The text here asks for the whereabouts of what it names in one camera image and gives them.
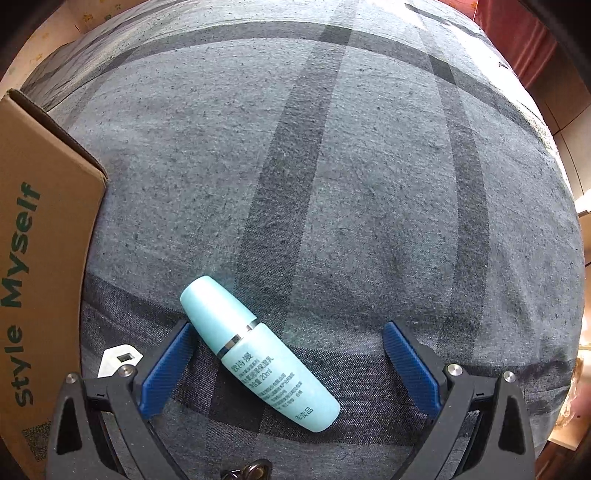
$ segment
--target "dark stripe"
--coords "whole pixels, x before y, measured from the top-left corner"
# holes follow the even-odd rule
[[[429,30],[420,30],[427,48],[443,52]],[[437,353],[446,362],[466,364],[473,358],[486,296],[490,247],[488,204],[482,164],[470,120],[450,65],[429,55],[445,115],[456,176],[457,250],[449,312],[439,328]]]
[[[110,28],[109,30],[104,31],[103,33],[101,33],[99,36],[97,36],[96,38],[93,38],[90,42],[88,42],[87,44],[84,44],[82,46],[82,48],[80,48],[79,50],[77,50],[76,52],[72,53],[71,57],[68,58],[68,60],[63,63],[62,65],[60,65],[58,68],[50,70],[49,72],[45,72],[41,77],[39,77],[38,79],[34,79],[33,80],[33,75],[34,73],[25,81],[24,85],[22,86],[21,89],[33,89],[35,88],[38,84],[45,82],[47,79],[53,77],[53,75],[55,74],[55,72],[57,72],[58,70],[60,70],[61,68],[65,67],[66,65],[68,65],[69,63],[71,63],[73,60],[75,60],[76,58],[78,58],[81,54],[83,53],[87,53],[88,49],[95,45],[96,43],[104,40],[105,38],[108,38],[111,34],[117,32],[118,30],[123,29],[124,27],[126,27],[127,25],[133,24],[134,22],[137,22],[139,20],[141,20],[142,18],[145,18],[149,15],[155,14],[165,8],[171,7],[173,5],[177,5],[177,4],[182,4],[185,3],[189,0],[174,0],[172,2],[169,2],[167,4],[164,5],[157,5],[154,8],[151,8],[149,10],[146,10],[145,12],[141,12],[140,14],[134,15],[131,18],[128,18],[127,20],[122,21],[120,24],[115,25],[113,28]],[[53,53],[51,53],[46,59],[45,62],[48,61],[48,59],[50,59],[51,57],[53,57],[59,50],[61,50],[62,48],[66,47],[67,45],[70,45],[70,43],[66,44],[66,45],[62,45],[61,47],[59,47],[57,50],[55,50]]]
[[[486,43],[487,45],[494,48],[490,39],[486,35],[483,35],[480,32],[474,32],[462,24],[455,23],[455,22],[452,22],[451,20],[448,20],[447,18],[443,18],[438,15],[434,15],[432,13],[426,12],[425,10],[421,10],[420,8],[417,8],[414,5],[404,4],[404,6],[406,8],[408,8],[410,11],[421,15],[422,17],[430,18],[431,20],[435,20],[436,22],[439,22],[441,25],[453,25],[458,30],[463,31],[465,34],[470,35],[471,37],[474,37],[474,38],[478,38],[478,39],[482,40],[484,43]]]
[[[65,120],[61,123],[62,127],[67,131],[69,130],[72,125],[76,123],[80,114],[84,111],[85,106],[90,102],[90,100],[94,97],[95,93],[99,91],[100,87],[104,85],[104,83],[109,79],[112,73],[115,71],[117,67],[125,63],[127,58],[133,53],[132,50],[128,50],[121,55],[118,55],[117,58],[111,63],[113,67],[110,71],[105,72],[103,75],[98,76],[95,81],[84,90],[80,99],[74,105],[74,108],[70,110],[68,116]]]
[[[236,296],[279,335],[291,304],[312,183],[332,93],[351,30],[326,25],[295,81],[275,129],[259,176],[236,261]],[[233,382],[220,371],[209,418],[223,421],[241,410]],[[235,425],[258,430],[265,404],[253,405]]]
[[[121,343],[134,345],[140,351],[155,346],[160,337],[144,336],[148,325],[172,328],[184,313],[159,306],[136,297],[100,278],[86,274],[83,295],[82,345],[97,359],[105,348]],[[298,428],[280,414],[270,414],[264,432],[269,435],[298,439],[305,443],[350,443],[413,445],[420,432],[424,417],[412,405],[406,389],[392,365],[381,355],[325,352],[307,348],[291,348],[296,356],[314,372],[316,377],[343,404],[343,412],[334,429],[315,434]],[[554,409],[561,395],[565,395],[570,383],[575,360],[539,362],[530,365],[471,365],[464,364],[472,375],[497,377],[505,370],[515,372],[525,388],[525,398],[530,415],[544,414]],[[219,361],[203,342],[193,355],[183,377],[171,398],[193,411],[208,415],[213,386],[210,379],[216,375]],[[251,412],[263,405],[248,389],[225,369],[231,393],[240,399],[230,404],[217,420],[231,426],[242,426],[250,432],[258,432],[260,425],[245,422]],[[552,402],[540,400],[540,393],[558,390]],[[369,421],[379,415],[381,421]]]
[[[43,108],[45,110],[54,108],[78,88],[97,78],[99,75],[117,68],[123,63],[143,59],[166,51],[178,50],[180,48],[230,40],[246,40],[249,38],[293,38],[327,43],[335,42],[338,44],[340,41],[339,39],[343,38],[343,35],[349,35],[349,47],[385,55],[389,58],[413,65],[426,72],[432,72],[429,55],[417,48],[390,38],[380,37],[378,35],[357,30],[350,30],[344,27],[331,26],[330,29],[334,34],[321,37],[322,32],[326,27],[326,25],[309,22],[246,22],[232,25],[217,25],[215,27],[207,27],[201,30],[171,35],[166,38],[145,43],[139,47],[134,47],[121,53],[113,60],[98,66],[85,76],[84,79],[76,82],[67,93],[59,93],[43,103]],[[123,62],[120,61],[120,56],[125,56]],[[538,138],[538,134],[530,125],[528,119],[519,111],[519,109],[517,109],[517,107],[515,107],[515,105],[508,101],[502,93],[455,67],[450,68],[454,73],[458,88],[474,96],[491,108],[496,109],[511,122]],[[54,90],[59,90],[67,84],[68,82],[65,82],[60,86],[56,86]],[[30,93],[31,88],[31,86],[23,87],[23,91],[25,93]]]

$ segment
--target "cardboard box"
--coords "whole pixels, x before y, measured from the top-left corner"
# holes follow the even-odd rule
[[[17,90],[0,100],[0,165],[0,436],[41,480],[57,394],[80,371],[80,295],[107,175]]]

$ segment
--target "wall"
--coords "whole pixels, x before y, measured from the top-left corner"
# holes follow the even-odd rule
[[[0,95],[20,88],[54,50],[145,0],[66,0],[35,30],[0,80]]]
[[[591,94],[560,47],[530,94],[554,136],[577,211],[591,211]]]

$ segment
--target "red curtain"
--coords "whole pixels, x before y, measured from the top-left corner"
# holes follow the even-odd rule
[[[518,0],[479,0],[475,22],[525,88],[531,86],[556,49],[554,36]]]

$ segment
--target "blue gripper pad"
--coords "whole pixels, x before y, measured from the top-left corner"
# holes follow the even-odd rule
[[[139,411],[145,419],[162,412],[164,404],[191,360],[196,347],[195,338],[195,329],[187,322],[144,380]]]
[[[384,350],[402,378],[415,406],[432,419],[441,411],[439,386],[431,372],[410,346],[394,322],[388,322],[382,333]]]

